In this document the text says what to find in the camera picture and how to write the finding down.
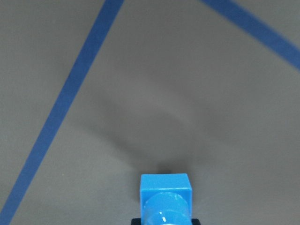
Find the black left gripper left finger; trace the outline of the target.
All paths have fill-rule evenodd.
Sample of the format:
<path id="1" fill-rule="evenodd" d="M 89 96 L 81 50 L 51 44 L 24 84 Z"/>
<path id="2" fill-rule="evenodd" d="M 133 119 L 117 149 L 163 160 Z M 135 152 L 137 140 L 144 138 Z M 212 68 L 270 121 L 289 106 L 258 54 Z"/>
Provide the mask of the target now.
<path id="1" fill-rule="evenodd" d="M 141 219 L 140 218 L 133 218 L 131 219 L 131 222 L 130 222 L 131 225 L 141 225 Z"/>

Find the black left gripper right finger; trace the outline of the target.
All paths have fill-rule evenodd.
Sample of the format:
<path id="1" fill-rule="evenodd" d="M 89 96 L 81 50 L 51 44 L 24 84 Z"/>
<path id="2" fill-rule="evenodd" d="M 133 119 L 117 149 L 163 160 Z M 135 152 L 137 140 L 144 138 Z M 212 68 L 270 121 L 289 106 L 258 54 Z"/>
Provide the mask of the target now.
<path id="1" fill-rule="evenodd" d="M 192 221 L 192 225 L 201 225 L 200 220 L 197 218 L 193 218 L 191 219 L 191 221 Z"/>

